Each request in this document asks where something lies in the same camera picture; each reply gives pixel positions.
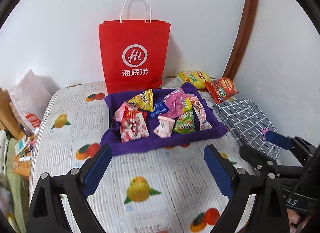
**snack packet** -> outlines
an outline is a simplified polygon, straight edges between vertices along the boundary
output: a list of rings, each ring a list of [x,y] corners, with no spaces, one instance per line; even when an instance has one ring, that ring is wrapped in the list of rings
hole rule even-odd
[[[142,112],[140,110],[138,110],[138,108],[136,109],[132,109],[133,106],[129,105],[129,107],[125,107],[124,108],[124,114],[123,114],[123,117],[130,117],[129,113],[130,114],[136,114],[138,112],[141,112],[142,113],[142,116],[143,116],[143,119],[146,121],[147,120],[147,116],[148,114],[146,112]]]
[[[161,115],[158,116],[158,119],[159,125],[153,130],[153,132],[161,138],[171,137],[172,129],[176,121]]]
[[[222,103],[228,98],[239,93],[233,82],[226,77],[219,78],[211,82],[205,81],[204,84],[217,104]]]
[[[181,71],[178,73],[178,80],[181,84],[189,82],[197,89],[202,89],[205,88],[204,81],[210,82],[211,77],[203,71]]]
[[[162,101],[155,102],[153,112],[149,112],[151,118],[154,118],[160,114],[164,114],[169,111],[169,108]]]
[[[183,108],[182,108],[183,113],[189,111],[192,108],[192,103],[190,101],[190,98],[187,97],[186,99],[184,99],[182,97],[182,105],[183,105]]]
[[[118,122],[121,122],[121,119],[124,115],[124,109],[125,107],[127,107],[128,110],[137,110],[138,107],[134,107],[132,105],[130,105],[129,103],[127,102],[124,102],[120,107],[119,109],[115,112],[115,116],[112,118],[113,120],[116,120]]]
[[[207,129],[211,129],[212,126],[211,124],[207,121],[207,117],[205,115],[205,110],[203,108],[202,103],[200,102],[200,100],[198,99],[198,97],[191,97],[190,101],[193,105],[193,107],[195,108],[196,111],[196,115],[199,118],[199,122],[200,122],[200,131],[202,130],[207,130]]]
[[[139,95],[127,101],[130,105],[145,111],[153,112],[153,93],[152,89],[141,92]]]
[[[173,130],[179,134],[189,134],[196,131],[192,109],[179,116]]]
[[[170,94],[166,95],[164,97],[164,102],[165,105],[169,108],[169,111],[162,114],[162,116],[173,119],[180,116],[184,112],[184,110],[187,111],[190,106],[190,104],[186,102],[186,100],[188,100],[187,98],[188,96],[182,88],[178,88]]]
[[[150,136],[141,111],[129,110],[124,115],[121,119],[120,135],[122,143]]]

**green cloth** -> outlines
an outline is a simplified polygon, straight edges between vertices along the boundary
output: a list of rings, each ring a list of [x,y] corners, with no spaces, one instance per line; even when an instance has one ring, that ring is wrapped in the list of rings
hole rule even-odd
[[[17,222],[18,228],[21,233],[26,232],[26,224],[29,212],[29,181],[22,176],[15,174],[11,171],[12,159],[15,157],[15,145],[17,139],[11,138],[8,145],[7,153],[7,189],[11,192],[13,200],[13,215]]]

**gray plaid cloth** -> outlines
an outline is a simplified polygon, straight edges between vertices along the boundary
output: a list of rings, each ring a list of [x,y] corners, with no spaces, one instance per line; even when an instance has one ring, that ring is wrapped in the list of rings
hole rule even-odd
[[[240,146],[248,144],[273,159],[279,157],[280,147],[263,141],[260,129],[276,129],[250,99],[227,101],[214,106]]]

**purple towel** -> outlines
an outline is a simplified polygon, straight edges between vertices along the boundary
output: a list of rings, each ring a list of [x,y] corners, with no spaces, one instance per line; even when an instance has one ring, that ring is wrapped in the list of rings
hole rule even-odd
[[[217,139],[222,137],[226,132],[227,128],[223,123],[218,122],[216,117],[213,114],[213,110],[209,108],[203,100],[196,89],[191,83],[184,83],[182,85],[182,89],[186,94],[194,94],[199,98],[202,105],[204,106],[204,110],[207,116],[208,122],[211,124],[212,129],[200,131],[199,119],[194,112],[195,117],[195,127],[196,132],[190,134],[178,134],[176,132],[172,132],[172,136],[169,138],[160,138],[158,137],[153,130],[159,125],[158,118],[151,118],[149,115],[147,117],[147,129],[149,131],[150,136],[140,138],[137,140],[129,141],[126,143],[121,142],[120,137],[120,123],[112,120],[111,128],[108,129],[104,135],[102,136],[100,145],[109,144],[112,148],[112,155],[122,155],[127,153],[134,152],[147,152],[150,150],[159,149],[162,147],[168,146],[177,146],[190,142],[207,140],[207,139]],[[154,89],[153,90],[153,100],[154,102],[158,100],[163,100],[164,96],[174,91],[174,89]],[[131,91],[131,92],[122,92],[116,94],[110,94],[105,97],[105,101],[110,109],[110,115],[113,117],[118,110],[118,108],[123,104],[124,101],[130,100],[137,94],[142,91]]]

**hi logo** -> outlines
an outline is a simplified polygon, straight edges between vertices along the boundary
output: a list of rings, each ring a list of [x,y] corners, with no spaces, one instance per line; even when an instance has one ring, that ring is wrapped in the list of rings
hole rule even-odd
[[[137,68],[141,66],[148,57],[144,46],[134,44],[128,46],[122,53],[122,60],[128,67]]]

